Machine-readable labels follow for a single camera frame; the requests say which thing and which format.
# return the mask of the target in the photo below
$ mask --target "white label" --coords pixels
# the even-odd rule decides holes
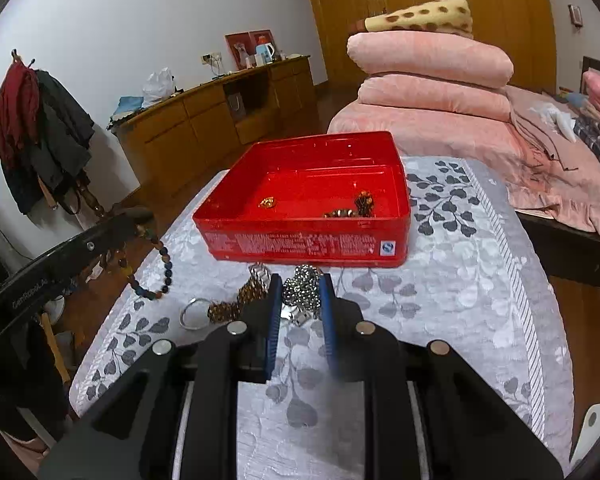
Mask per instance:
[[[380,242],[380,256],[395,256],[395,240],[382,240]]]

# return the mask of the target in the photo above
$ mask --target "beaded bracelet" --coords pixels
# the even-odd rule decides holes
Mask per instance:
[[[162,257],[162,261],[164,262],[164,285],[160,288],[160,290],[151,291],[146,290],[140,286],[138,280],[134,276],[134,270],[129,265],[126,254],[124,250],[118,251],[120,253],[120,259],[118,260],[118,265],[122,270],[122,274],[126,276],[126,280],[131,285],[131,288],[134,292],[140,296],[141,298],[147,298],[148,300],[159,300],[163,295],[165,295],[169,291],[169,286],[171,285],[171,276],[173,275],[173,263],[171,263],[171,257],[169,256],[169,251],[164,246],[164,244],[158,239],[151,229],[145,228],[143,226],[138,226],[138,234],[144,238],[147,238],[153,245],[154,248],[158,250],[160,256]]]

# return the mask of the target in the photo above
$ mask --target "dark wooden bed frame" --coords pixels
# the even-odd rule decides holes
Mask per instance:
[[[582,73],[589,68],[600,72],[600,61],[582,59]],[[580,92],[585,93],[582,77]],[[587,285],[600,287],[600,236],[578,231],[555,220],[518,212],[544,272]]]

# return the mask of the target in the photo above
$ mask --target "white wall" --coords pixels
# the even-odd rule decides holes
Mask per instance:
[[[0,15],[0,85],[18,49],[25,62],[55,76],[99,126],[91,189],[105,207],[138,186],[117,139],[104,132],[123,95],[142,95],[151,72],[168,66],[179,88],[208,81],[200,56],[222,52],[224,35],[270,28],[284,52],[310,54],[314,83],[326,80],[309,0],[11,0]],[[21,251],[38,255],[80,231],[43,203],[30,218],[16,208],[0,169],[0,227]]]
[[[571,25],[568,5],[580,6],[584,27]],[[558,86],[580,88],[582,56],[600,60],[600,11],[592,0],[551,0],[557,51]]]

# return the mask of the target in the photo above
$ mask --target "silver ring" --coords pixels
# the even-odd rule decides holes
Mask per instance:
[[[206,300],[205,298],[193,298],[193,300],[189,301],[189,303],[186,304],[186,306],[180,311],[180,326],[183,327],[184,330],[200,330],[201,328],[204,328],[205,326],[207,326],[210,322],[208,321],[207,318],[207,324],[205,326],[189,326],[184,322],[184,316],[187,313],[187,310],[189,309],[190,306],[195,305],[196,303],[206,303],[211,305],[211,301]]]

